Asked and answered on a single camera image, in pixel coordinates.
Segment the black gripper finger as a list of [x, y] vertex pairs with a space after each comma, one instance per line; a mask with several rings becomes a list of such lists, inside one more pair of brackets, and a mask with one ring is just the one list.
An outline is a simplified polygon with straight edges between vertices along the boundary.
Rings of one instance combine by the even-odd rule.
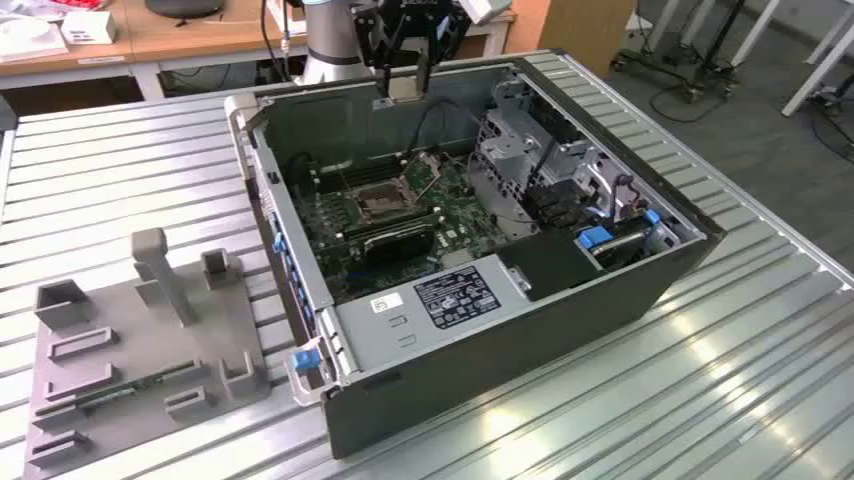
[[463, 10], [433, 10], [415, 16], [413, 36], [426, 40], [417, 63], [417, 89], [426, 94], [434, 67], [455, 57], [469, 31]]
[[365, 65], [375, 71], [382, 97], [389, 96], [393, 61], [405, 40], [407, 26], [402, 10], [357, 12], [357, 39]]

